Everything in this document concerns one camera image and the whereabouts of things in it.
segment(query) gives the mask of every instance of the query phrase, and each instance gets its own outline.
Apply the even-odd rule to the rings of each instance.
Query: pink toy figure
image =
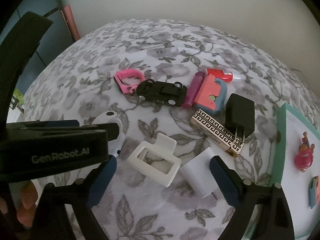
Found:
[[[299,153],[294,159],[294,164],[301,171],[305,172],[313,163],[314,144],[309,143],[307,132],[303,133],[302,144],[299,146]]]

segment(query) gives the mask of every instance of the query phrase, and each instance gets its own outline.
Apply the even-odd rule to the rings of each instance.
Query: floral fabric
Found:
[[[165,19],[121,20],[89,33],[61,53],[33,82],[25,96],[25,120],[77,119],[90,124],[112,110],[124,125],[126,141],[118,168],[93,212],[111,240],[217,239],[234,209],[216,190],[199,198],[178,172],[170,187],[146,178],[126,162],[143,141],[157,133],[177,140],[182,165],[212,145],[190,125],[195,110],[184,110],[122,95],[116,71],[138,69],[146,78],[188,86],[197,71],[229,70],[241,77],[227,84],[227,98],[237,93],[255,102],[255,132],[241,156],[228,163],[242,178],[258,185],[270,179],[276,141],[276,112],[285,102],[320,131],[319,99],[278,59],[252,44],[202,25]],[[224,113],[216,119],[224,122]],[[161,160],[150,158],[154,167]],[[55,175],[57,185],[72,183],[89,168]],[[45,185],[46,178],[40,179]],[[79,239],[81,232],[70,215]]]

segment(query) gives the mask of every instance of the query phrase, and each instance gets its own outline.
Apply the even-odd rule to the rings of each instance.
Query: gold lighter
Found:
[[[191,118],[191,124],[208,135],[218,146],[236,158],[243,148],[243,141],[236,138],[222,124],[199,109]]]

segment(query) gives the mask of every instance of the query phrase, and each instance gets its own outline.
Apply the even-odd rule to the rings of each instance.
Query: human hand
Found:
[[[36,213],[36,201],[38,193],[35,185],[30,181],[21,190],[21,205],[17,209],[17,218],[26,227],[31,227]],[[3,214],[8,212],[8,207],[3,198],[0,197],[0,210]]]

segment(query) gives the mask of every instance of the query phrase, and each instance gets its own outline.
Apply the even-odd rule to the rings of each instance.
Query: purple lighter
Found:
[[[192,79],[190,86],[188,87],[188,92],[186,95],[186,99],[184,100],[182,107],[183,108],[191,108],[193,105],[193,101],[195,100],[200,87],[204,81],[205,73],[203,71],[199,71],[195,74]]]

